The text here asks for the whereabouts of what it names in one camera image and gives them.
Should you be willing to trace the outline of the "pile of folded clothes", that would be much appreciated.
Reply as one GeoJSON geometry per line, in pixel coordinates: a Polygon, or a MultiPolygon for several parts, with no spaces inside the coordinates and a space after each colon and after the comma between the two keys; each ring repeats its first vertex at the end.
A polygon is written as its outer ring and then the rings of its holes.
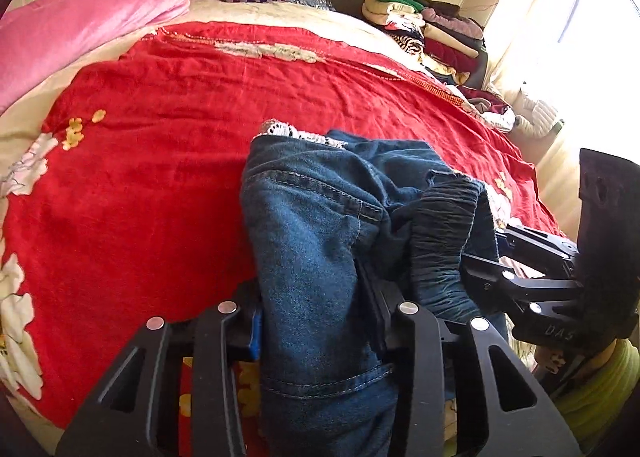
{"type": "Polygon", "coordinates": [[[484,29],[454,4],[427,0],[363,0],[361,13],[462,100],[462,107],[491,128],[509,133],[515,113],[484,87],[488,53],[484,29]]]}

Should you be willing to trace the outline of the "blue denim pants lace trim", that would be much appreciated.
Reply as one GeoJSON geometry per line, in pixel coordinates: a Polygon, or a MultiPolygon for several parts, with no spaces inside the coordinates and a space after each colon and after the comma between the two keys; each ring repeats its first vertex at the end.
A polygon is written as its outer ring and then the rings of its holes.
{"type": "Polygon", "coordinates": [[[418,140],[270,120],[250,144],[241,203],[264,304],[262,422],[273,455],[385,455],[398,379],[370,345],[359,269],[437,317],[480,315],[460,263],[498,257],[487,186],[418,140]]]}

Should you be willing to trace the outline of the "pink plush blanket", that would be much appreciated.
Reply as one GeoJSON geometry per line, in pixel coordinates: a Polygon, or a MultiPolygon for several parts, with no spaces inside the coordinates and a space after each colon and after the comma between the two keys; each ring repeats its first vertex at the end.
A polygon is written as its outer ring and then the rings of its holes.
{"type": "Polygon", "coordinates": [[[106,42],[183,14],[190,0],[35,0],[1,17],[1,109],[106,42]]]}

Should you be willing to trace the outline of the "cream window curtain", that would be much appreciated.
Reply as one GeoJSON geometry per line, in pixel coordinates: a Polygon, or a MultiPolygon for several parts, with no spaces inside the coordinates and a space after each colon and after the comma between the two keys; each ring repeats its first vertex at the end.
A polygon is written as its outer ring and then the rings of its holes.
{"type": "Polygon", "coordinates": [[[537,171],[538,192],[576,237],[578,154],[639,159],[639,0],[500,0],[486,28],[490,87],[528,91],[564,120],[558,134],[510,136],[537,171]]]}

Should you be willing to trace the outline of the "red floral bed sheet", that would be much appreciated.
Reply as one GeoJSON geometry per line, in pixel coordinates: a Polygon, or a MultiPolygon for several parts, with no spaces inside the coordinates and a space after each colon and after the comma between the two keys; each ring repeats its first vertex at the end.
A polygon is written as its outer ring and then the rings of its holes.
{"type": "Polygon", "coordinates": [[[295,222],[311,231],[294,253],[329,313],[352,302],[338,262],[421,194],[433,157],[485,183],[508,217],[559,229],[518,148],[400,50],[230,22],[158,30],[75,74],[43,120],[37,180],[9,191],[2,305],[34,311],[1,338],[1,378],[18,403],[67,427],[142,321],[193,317],[254,275],[244,220],[262,206],[242,203],[241,175],[269,119],[343,132],[367,155],[294,165],[340,207],[331,215],[307,183],[293,188],[295,222]]]}

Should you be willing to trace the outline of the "white puffy jacket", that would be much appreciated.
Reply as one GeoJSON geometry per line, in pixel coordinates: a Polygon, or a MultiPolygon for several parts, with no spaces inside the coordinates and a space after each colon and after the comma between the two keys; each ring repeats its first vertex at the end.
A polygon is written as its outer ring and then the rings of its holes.
{"type": "Polygon", "coordinates": [[[559,113],[543,100],[529,93],[526,84],[518,90],[512,109],[515,114],[513,130],[531,139],[543,139],[558,134],[564,128],[559,113]]]}

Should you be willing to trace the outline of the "beige bed cover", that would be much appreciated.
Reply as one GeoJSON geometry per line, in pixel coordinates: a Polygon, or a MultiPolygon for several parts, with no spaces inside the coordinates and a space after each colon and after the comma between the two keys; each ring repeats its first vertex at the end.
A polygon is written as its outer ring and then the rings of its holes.
{"type": "Polygon", "coordinates": [[[146,318],[193,317],[254,275],[239,193],[262,122],[420,138],[406,72],[352,17],[197,1],[3,113],[1,396],[37,451],[146,318]]]}

